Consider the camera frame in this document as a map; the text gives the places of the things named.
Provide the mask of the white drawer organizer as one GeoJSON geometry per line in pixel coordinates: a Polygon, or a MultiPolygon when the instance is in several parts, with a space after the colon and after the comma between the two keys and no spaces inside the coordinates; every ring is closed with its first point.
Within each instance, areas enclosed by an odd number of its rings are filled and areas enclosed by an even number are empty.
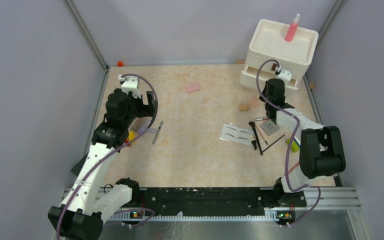
{"type": "Polygon", "coordinates": [[[250,41],[243,70],[240,75],[242,87],[257,90],[256,77],[259,67],[267,60],[274,59],[290,72],[290,81],[285,87],[297,90],[301,80],[312,63],[319,33],[298,27],[292,41],[285,37],[289,25],[268,19],[258,22],[250,41]]]}

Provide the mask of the pink spray bottle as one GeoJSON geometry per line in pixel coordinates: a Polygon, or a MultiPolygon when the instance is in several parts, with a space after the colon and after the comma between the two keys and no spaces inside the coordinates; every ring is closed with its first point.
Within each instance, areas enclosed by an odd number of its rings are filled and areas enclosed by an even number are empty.
{"type": "Polygon", "coordinates": [[[294,19],[292,20],[291,24],[289,25],[287,32],[286,32],[286,35],[285,35],[285,38],[284,38],[284,40],[286,42],[291,42],[294,39],[294,36],[295,36],[296,31],[297,31],[298,26],[299,26],[300,16],[301,15],[299,13],[297,13],[295,15],[294,19]]]}

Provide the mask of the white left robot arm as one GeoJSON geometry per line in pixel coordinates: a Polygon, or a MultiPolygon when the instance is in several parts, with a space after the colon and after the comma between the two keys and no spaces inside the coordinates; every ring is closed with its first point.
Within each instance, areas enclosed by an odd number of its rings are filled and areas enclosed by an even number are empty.
{"type": "Polygon", "coordinates": [[[133,97],[120,88],[108,96],[103,121],[95,129],[88,155],[71,190],[60,206],[53,206],[48,219],[56,239],[97,240],[104,223],[123,205],[134,207],[140,202],[139,183],[122,178],[112,190],[97,200],[98,192],[111,163],[121,149],[128,146],[129,127],[136,118],[156,118],[158,99],[154,90],[142,97],[133,97]]]}

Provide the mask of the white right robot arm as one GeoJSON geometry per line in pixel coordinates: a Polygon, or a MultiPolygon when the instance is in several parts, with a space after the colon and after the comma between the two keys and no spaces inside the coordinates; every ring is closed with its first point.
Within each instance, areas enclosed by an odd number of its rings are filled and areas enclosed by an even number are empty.
{"type": "Polygon", "coordinates": [[[279,206],[287,206],[294,192],[309,187],[324,176],[343,172],[346,168],[341,132],[336,126],[324,126],[308,119],[292,105],[286,103],[285,83],[278,78],[269,79],[260,100],[265,102],[267,117],[276,125],[291,132],[290,142],[298,141],[298,166],[289,169],[276,181],[273,200],[279,206]]]}

